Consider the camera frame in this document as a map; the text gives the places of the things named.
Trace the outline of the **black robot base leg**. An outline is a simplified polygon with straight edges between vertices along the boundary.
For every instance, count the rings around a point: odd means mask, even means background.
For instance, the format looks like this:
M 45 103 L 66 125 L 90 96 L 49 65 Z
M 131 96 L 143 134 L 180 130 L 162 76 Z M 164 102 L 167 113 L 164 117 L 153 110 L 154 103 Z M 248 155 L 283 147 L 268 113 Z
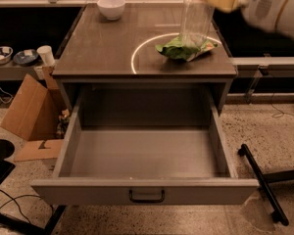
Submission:
M 272 220 L 274 222 L 280 222 L 284 226 L 288 226 L 289 220 L 281 205 L 279 204 L 277 198 L 275 197 L 272 189 L 270 188 L 270 185 L 272 183 L 294 180 L 294 169 L 273 173 L 263 173 L 246 144 L 242 144 L 241 147 L 238 149 L 238 155 L 240 157 L 247 158 L 249 165 L 253 169 L 254 174 L 258 179 L 260 187 L 263 189 L 266 196 L 268 197 L 269 202 L 273 208 L 273 212 L 271 213 Z

